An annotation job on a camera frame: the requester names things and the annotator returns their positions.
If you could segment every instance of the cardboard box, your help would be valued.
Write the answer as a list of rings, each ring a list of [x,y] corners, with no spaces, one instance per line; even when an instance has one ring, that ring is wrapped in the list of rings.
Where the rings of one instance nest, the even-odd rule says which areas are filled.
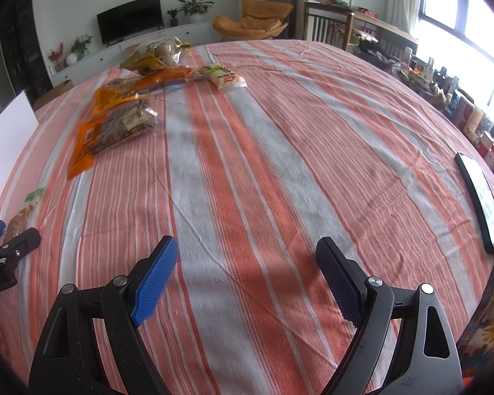
[[[33,104],[33,111],[40,109],[49,102],[53,101],[56,97],[61,96],[64,92],[73,89],[73,82],[71,80],[63,81],[60,85],[56,85],[51,91],[46,92],[42,96],[38,97]]]

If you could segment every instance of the round white vase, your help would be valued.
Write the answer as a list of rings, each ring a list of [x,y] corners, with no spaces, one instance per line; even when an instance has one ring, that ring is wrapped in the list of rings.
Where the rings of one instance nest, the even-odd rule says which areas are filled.
[[[191,14],[190,15],[190,18],[188,18],[188,20],[190,21],[190,23],[198,23],[198,22],[201,22],[201,19],[202,19],[202,16],[201,16],[200,13]]]
[[[75,52],[71,52],[68,56],[66,56],[66,65],[70,66],[77,62],[78,55]]]

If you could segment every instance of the tan leather chair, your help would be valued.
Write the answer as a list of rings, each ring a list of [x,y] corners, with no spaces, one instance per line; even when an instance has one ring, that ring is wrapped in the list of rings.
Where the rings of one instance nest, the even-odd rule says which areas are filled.
[[[218,33],[233,41],[271,39],[285,30],[287,23],[282,22],[292,10],[293,5],[289,3],[243,0],[240,22],[218,14],[212,25]]]

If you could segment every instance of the silver bolt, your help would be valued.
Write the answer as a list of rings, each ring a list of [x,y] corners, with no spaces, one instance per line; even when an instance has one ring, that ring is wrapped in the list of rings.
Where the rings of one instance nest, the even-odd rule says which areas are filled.
[[[128,282],[128,278],[126,276],[116,276],[114,278],[115,286],[123,286]]]
[[[421,285],[421,290],[425,294],[432,294],[432,292],[433,292],[433,286],[430,285],[430,284],[423,284],[423,285]]]
[[[370,283],[371,286],[381,286],[382,285],[382,279],[378,276],[370,276],[368,278],[368,282]]]
[[[62,294],[70,294],[73,292],[73,284],[66,284],[61,289]]]

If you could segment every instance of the plastic snack package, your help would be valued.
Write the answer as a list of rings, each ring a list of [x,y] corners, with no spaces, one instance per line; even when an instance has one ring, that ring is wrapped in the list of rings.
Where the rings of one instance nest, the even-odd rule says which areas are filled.
[[[220,64],[203,65],[199,68],[199,72],[212,81],[220,93],[230,92],[239,87],[247,87],[247,83],[242,77]]]
[[[160,125],[147,100],[134,100],[110,115],[101,114],[79,126],[68,179],[93,166],[94,156]]]
[[[143,99],[149,93],[180,87],[195,79],[193,68],[175,67],[154,72],[145,77],[117,78],[95,91],[92,114],[100,114],[121,102]]]
[[[29,193],[24,199],[24,204],[22,204],[21,211],[16,214],[6,227],[6,230],[2,236],[1,244],[5,245],[15,236],[24,232],[27,229],[27,217],[29,213],[35,208],[38,201],[42,198],[45,187],[39,188],[34,192]]]
[[[176,67],[191,48],[178,38],[161,38],[141,43],[119,66],[129,71],[137,71],[142,76]]]

